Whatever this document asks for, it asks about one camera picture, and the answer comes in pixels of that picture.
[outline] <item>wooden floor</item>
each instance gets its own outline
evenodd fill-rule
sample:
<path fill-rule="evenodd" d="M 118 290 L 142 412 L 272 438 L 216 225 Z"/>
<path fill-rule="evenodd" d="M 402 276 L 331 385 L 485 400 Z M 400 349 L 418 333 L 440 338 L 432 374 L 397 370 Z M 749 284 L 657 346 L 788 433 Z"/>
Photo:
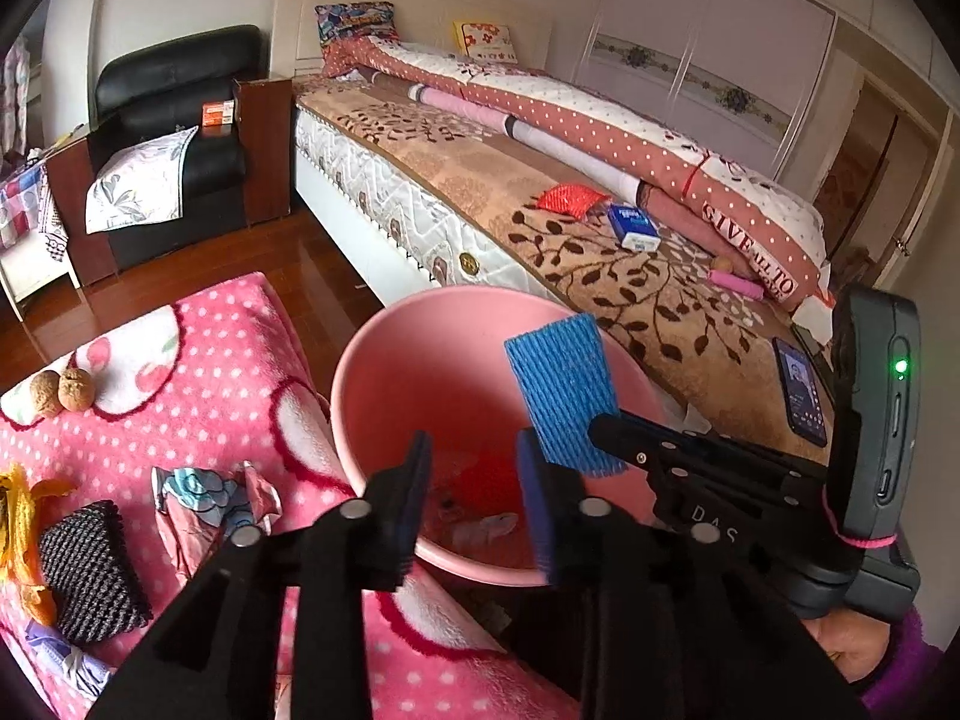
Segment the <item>wooden floor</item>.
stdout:
<path fill-rule="evenodd" d="M 380 301 L 304 208 L 204 241 L 76 292 L 67 277 L 23 306 L 0 306 L 0 392 L 102 333 L 197 290 L 262 271 L 293 319 L 317 389 L 329 395 L 344 347 Z"/>

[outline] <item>headboard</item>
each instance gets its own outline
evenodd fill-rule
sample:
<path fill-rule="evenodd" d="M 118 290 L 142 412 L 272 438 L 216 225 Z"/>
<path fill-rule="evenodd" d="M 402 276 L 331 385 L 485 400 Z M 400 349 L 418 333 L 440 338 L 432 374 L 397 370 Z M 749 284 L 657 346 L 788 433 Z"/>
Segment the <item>headboard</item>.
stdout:
<path fill-rule="evenodd" d="M 323 66 L 314 6 L 380 0 L 275 0 L 270 70 L 282 76 L 310 73 Z M 541 68 L 550 43 L 550 19 L 515 0 L 386 0 L 395 6 L 400 40 L 458 50 L 455 20 L 505 23 L 525 67 Z"/>

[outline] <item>metal rivet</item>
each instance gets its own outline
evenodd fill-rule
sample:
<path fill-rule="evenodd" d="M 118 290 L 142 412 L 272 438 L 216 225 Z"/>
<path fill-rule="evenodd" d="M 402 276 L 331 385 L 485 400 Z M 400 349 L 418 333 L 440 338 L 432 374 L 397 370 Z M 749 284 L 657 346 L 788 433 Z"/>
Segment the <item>metal rivet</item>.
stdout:
<path fill-rule="evenodd" d="M 720 541 L 720 529 L 710 522 L 698 522 L 690 528 L 690 536 L 701 544 L 715 544 Z"/>
<path fill-rule="evenodd" d="M 230 535 L 230 543 L 238 547 L 251 547 L 263 536 L 263 532 L 256 525 L 244 525 L 237 528 Z"/>
<path fill-rule="evenodd" d="M 611 512 L 611 505 L 603 498 L 584 498 L 580 502 L 580 511 L 587 517 L 606 517 Z"/>
<path fill-rule="evenodd" d="M 352 498 L 340 506 L 340 517 L 343 519 L 363 519 L 373 511 L 373 506 L 363 498 Z"/>

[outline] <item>pink rubber band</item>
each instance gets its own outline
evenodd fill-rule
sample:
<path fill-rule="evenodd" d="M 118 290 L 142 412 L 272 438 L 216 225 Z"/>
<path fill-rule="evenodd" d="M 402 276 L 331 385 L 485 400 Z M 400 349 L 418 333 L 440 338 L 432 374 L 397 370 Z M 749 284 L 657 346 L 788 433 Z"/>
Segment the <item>pink rubber band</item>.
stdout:
<path fill-rule="evenodd" d="M 829 504 L 827 504 L 826 487 L 820 489 L 820 499 L 824 502 L 824 512 L 827 513 L 827 520 L 833 528 L 833 532 L 837 534 L 837 538 L 843 541 L 843 543 L 849 544 L 851 547 L 859 547 L 860 549 L 878 549 L 880 547 L 888 547 L 896 541 L 896 533 L 894 533 L 893 536 L 885 536 L 885 538 L 850 538 L 849 536 L 844 536 L 837 528 L 837 518 L 834 517 Z"/>

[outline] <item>black leather armchair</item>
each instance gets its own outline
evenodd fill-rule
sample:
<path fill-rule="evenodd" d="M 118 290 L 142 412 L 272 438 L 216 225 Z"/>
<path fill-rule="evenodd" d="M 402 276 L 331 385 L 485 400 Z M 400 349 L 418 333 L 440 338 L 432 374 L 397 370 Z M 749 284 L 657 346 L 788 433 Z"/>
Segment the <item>black leather armchair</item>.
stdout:
<path fill-rule="evenodd" d="M 232 100 L 236 81 L 263 76 L 261 47 L 256 26 L 232 26 L 110 62 L 97 81 L 98 125 L 88 136 L 94 175 L 121 148 L 200 124 L 203 103 Z M 246 226 L 247 164 L 235 124 L 201 128 L 184 158 L 184 216 L 110 230 L 117 269 Z"/>

